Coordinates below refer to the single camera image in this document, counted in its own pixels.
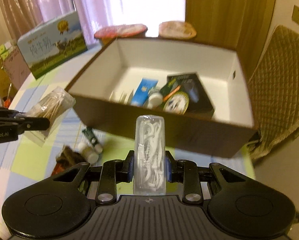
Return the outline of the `cotton swab bag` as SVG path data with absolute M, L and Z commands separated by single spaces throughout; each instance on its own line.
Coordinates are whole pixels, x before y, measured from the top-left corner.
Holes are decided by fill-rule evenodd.
M 43 146 L 49 135 L 60 125 L 75 103 L 74 97 L 61 87 L 56 87 L 25 113 L 31 118 L 47 118 L 50 126 L 43 131 L 25 132 L 25 136 L 38 146 Z

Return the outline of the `clear floss pick box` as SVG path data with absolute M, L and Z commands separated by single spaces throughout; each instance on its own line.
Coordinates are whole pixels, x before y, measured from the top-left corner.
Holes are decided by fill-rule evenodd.
M 133 193 L 166 194 L 165 121 L 161 116 L 142 115 L 136 120 Z

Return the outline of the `brown red snack packet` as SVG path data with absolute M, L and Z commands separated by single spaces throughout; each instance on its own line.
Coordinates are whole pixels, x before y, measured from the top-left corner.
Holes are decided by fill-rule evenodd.
M 56 165 L 51 173 L 52 176 L 65 171 L 86 160 L 78 153 L 72 150 L 68 145 L 64 145 L 61 152 L 56 156 Z

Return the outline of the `small white pill bottle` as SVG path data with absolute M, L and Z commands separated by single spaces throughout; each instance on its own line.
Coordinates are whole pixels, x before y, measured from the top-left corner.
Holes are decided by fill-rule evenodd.
M 98 162 L 99 154 L 85 142 L 80 142 L 78 144 L 78 152 L 91 165 Z

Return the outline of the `dark green ointment tube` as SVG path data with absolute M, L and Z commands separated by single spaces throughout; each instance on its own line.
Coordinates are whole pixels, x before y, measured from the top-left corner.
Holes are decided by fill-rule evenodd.
M 100 141 L 94 134 L 92 128 L 87 127 L 82 130 L 82 133 L 85 135 L 85 137 L 88 139 L 94 150 L 98 153 L 101 154 L 103 152 L 103 146 L 101 145 Z

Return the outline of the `cardboard boxes beside table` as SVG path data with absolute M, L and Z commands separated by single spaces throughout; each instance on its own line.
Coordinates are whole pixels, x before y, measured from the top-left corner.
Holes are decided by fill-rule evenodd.
M 30 73 L 15 40 L 0 45 L 0 100 L 4 107 L 10 106 Z

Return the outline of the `black shaver box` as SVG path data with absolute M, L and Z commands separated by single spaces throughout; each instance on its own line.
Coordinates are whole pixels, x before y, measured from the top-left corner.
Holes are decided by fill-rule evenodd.
M 167 76 L 167 82 L 171 79 L 177 79 L 183 86 L 189 96 L 189 105 L 186 114 L 197 114 L 212 118 L 214 114 L 214 106 L 203 86 L 197 73 L 183 73 Z

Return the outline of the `green round-label packet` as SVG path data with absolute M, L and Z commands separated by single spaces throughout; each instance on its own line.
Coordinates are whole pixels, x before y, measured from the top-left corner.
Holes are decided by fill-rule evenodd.
M 182 84 L 175 78 L 171 79 L 160 89 L 163 102 L 159 106 L 163 111 L 184 114 L 189 105 L 189 96 L 182 90 Z

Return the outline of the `small green white jar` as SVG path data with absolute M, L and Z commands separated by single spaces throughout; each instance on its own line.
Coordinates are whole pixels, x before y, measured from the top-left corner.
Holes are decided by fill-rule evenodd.
M 152 92 L 148 97 L 148 108 L 156 108 L 163 102 L 163 96 L 160 92 Z

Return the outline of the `brown cardboard box white inside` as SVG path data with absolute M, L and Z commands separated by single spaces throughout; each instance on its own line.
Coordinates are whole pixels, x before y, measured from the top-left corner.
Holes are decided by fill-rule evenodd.
M 92 128 L 133 138 L 141 115 L 165 121 L 169 147 L 229 158 L 256 132 L 235 51 L 159 38 L 118 38 L 66 88 Z

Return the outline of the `blue white cream tube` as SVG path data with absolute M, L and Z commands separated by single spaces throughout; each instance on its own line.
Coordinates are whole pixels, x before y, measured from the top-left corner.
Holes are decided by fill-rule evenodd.
M 142 107 L 149 97 L 149 91 L 154 88 L 158 80 L 143 78 L 134 93 L 131 105 Z

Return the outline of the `pink sheer curtain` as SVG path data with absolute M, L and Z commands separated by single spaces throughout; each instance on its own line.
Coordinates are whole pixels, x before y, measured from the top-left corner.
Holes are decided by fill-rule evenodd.
M 87 44 L 94 33 L 111 25 L 150 25 L 162 0 L 0 0 L 0 8 L 12 38 L 18 39 L 36 26 L 77 11 Z

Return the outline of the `quilted tan chair cushion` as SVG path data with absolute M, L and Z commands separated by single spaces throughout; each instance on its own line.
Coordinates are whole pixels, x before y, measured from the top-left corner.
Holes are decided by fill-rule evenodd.
M 258 161 L 299 128 L 299 34 L 278 25 L 250 80 L 250 99 L 260 141 L 250 149 Z

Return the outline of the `orange instant meal bowl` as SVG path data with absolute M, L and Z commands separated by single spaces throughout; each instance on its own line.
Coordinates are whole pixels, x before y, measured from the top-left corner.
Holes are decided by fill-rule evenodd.
M 190 40 L 197 35 L 194 27 L 188 22 L 167 21 L 159 25 L 159 36 L 162 38 Z

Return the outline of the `brown wooden wardrobe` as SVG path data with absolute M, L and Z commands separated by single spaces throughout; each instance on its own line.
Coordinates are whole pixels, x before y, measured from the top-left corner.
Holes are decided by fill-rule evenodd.
M 186 0 L 185 20 L 197 31 L 195 41 L 236 51 L 246 78 L 260 58 L 275 0 Z

